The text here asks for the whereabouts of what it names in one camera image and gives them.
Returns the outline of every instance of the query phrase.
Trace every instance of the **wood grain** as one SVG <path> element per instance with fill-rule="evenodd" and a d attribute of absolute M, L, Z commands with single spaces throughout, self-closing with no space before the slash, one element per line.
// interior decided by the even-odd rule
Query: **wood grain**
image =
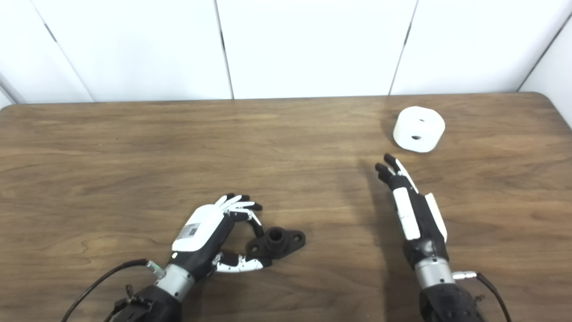
<path fill-rule="evenodd" d="M 411 105 L 447 129 L 416 154 L 391 138 Z M 420 321 L 402 255 L 385 152 L 433 192 L 452 267 L 492 280 L 515 321 L 568 321 L 572 303 L 572 132 L 532 93 L 14 105 L 0 113 L 0 320 L 57 321 L 120 262 L 166 263 L 189 213 L 228 192 L 307 245 L 269 269 L 215 274 L 185 321 Z M 240 225 L 230 249 L 251 231 Z M 143 269 L 104 282 L 70 321 L 101 321 Z M 488 319 L 502 321 L 492 295 Z"/>

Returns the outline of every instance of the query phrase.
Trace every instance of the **white cylindrical object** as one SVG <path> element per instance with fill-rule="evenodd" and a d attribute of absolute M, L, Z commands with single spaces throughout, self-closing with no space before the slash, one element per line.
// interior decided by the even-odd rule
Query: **white cylindrical object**
<path fill-rule="evenodd" d="M 410 151 L 425 153 L 433 150 L 445 131 L 445 121 L 436 111 L 411 106 L 399 114 L 394 129 L 395 142 Z"/>

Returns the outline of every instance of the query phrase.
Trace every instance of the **mounting hole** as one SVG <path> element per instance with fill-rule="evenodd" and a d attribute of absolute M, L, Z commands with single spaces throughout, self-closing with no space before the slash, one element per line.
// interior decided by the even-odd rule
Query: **mounting hole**
<path fill-rule="evenodd" d="M 268 233 L 268 237 L 273 241 L 279 241 L 282 239 L 282 231 L 279 229 L 272 229 Z"/>

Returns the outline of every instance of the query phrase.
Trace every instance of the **label sticker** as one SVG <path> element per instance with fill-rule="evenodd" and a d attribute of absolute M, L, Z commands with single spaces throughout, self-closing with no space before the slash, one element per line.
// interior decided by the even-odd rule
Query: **label sticker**
<path fill-rule="evenodd" d="M 197 232 L 198 227 L 200 225 L 201 225 L 201 223 L 199 223 L 199 222 L 190 223 L 188 225 L 185 225 L 181 229 L 179 236 L 177 236 L 177 239 L 175 239 L 175 240 L 185 239 L 185 238 L 193 238 L 194 234 Z"/>

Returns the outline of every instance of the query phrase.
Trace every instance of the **white wall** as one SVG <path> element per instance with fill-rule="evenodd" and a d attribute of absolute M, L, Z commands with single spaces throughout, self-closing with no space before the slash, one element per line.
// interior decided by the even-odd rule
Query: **white wall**
<path fill-rule="evenodd" d="M 511 92 L 571 12 L 572 0 L 0 0 L 0 86 L 18 103 Z"/>
<path fill-rule="evenodd" d="M 568 21 L 558 34 L 521 92 L 546 95 L 572 127 L 572 22 Z"/>
<path fill-rule="evenodd" d="M 214 0 L 33 0 L 95 101 L 230 99 Z"/>
<path fill-rule="evenodd" d="M 235 98 L 387 95 L 415 0 L 218 0 Z"/>
<path fill-rule="evenodd" d="M 17 103 L 93 101 L 27 0 L 0 1 L 0 86 Z"/>
<path fill-rule="evenodd" d="M 514 92 L 571 0 L 419 0 L 392 95 Z"/>

